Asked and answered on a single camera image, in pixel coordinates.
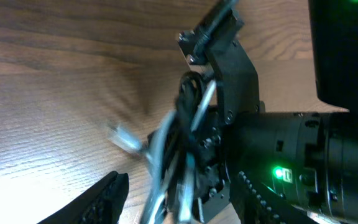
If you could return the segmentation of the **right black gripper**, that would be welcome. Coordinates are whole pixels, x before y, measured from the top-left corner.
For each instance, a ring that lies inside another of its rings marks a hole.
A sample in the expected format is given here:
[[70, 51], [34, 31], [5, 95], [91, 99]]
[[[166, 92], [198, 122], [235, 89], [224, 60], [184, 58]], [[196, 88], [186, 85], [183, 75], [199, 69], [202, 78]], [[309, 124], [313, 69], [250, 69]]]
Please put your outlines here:
[[201, 89], [200, 112], [193, 114], [190, 140], [195, 144], [192, 212], [196, 218], [213, 218], [229, 203], [227, 129], [241, 113], [259, 110], [258, 74], [236, 38], [244, 21], [235, 1], [218, 1], [178, 44], [190, 65], [209, 67], [204, 74], [188, 73]]

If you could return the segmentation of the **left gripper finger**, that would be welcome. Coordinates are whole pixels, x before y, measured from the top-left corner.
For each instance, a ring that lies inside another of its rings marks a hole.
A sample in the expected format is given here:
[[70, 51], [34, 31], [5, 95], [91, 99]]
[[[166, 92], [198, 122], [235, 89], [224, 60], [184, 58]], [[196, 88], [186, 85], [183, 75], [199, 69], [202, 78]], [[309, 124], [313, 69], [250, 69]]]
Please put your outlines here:
[[116, 224], [128, 193], [128, 174], [112, 171], [40, 224]]

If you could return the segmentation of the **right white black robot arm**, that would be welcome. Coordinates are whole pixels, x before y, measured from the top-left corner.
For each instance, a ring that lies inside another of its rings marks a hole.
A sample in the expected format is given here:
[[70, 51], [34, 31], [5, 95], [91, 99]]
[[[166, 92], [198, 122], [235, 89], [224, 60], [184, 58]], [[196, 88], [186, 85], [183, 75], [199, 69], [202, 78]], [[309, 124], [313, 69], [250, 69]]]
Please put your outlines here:
[[219, 1], [178, 41], [212, 66], [229, 199], [242, 223], [358, 223], [358, 1], [308, 3], [317, 97], [333, 113], [261, 110], [257, 72], [236, 39], [243, 21]]

